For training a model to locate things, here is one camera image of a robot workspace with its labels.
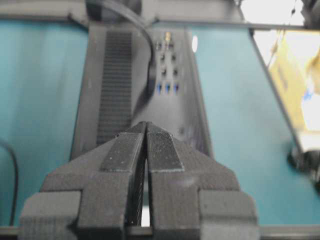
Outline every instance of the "black cable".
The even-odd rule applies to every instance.
[[[84,3],[85,0],[56,0],[62,2],[81,2]],[[45,0],[1,0],[1,4],[17,4],[24,2],[46,2]],[[145,37],[149,48],[150,48],[150,59],[148,62],[148,71],[147,71],[147,84],[149,88],[149,93],[152,94],[155,82],[156,82],[156,61],[155,61],[155,51],[154,44],[150,34],[147,32],[147,27],[155,23],[157,20],[153,20],[151,22],[146,22],[141,16],[137,15],[130,8],[125,6],[122,3],[116,2],[114,0],[87,0],[88,3],[93,5],[103,7],[104,9],[110,10],[123,18],[129,20]]]
[[[129,20],[145,37],[150,48],[150,59],[147,66],[147,92],[149,95],[152,95],[156,85],[156,61],[155,61],[155,52],[154,44],[150,34],[147,32],[148,24],[143,20],[142,17],[138,16],[130,8],[126,7],[122,3],[116,2],[114,0],[88,0],[87,2],[102,6],[103,8],[110,10],[125,19]]]
[[[15,151],[12,147],[6,143],[5,141],[0,139],[0,147],[5,149],[9,155],[11,156],[13,167],[14,167],[14,188],[13,188],[13,197],[12,197],[12,205],[11,205],[11,216],[9,225],[14,225],[16,208],[17,208],[17,197],[18,197],[18,184],[19,184],[19,169],[18,169],[18,162],[16,158]]]

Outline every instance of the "teal table surface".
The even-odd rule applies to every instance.
[[[0,138],[19,165],[15,224],[47,173],[69,160],[88,33],[63,23],[0,21]],[[9,224],[13,166],[0,148],[0,225]]]
[[[320,224],[320,197],[286,158],[293,139],[246,29],[192,28],[215,159],[256,202],[260,224]],[[63,23],[0,21],[0,138],[19,164],[15,223],[27,197],[71,153],[88,33]],[[13,166],[0,149],[0,225]]]
[[[215,159],[254,198],[260,224],[320,224],[320,195],[287,163],[294,141],[249,31],[193,34]]]

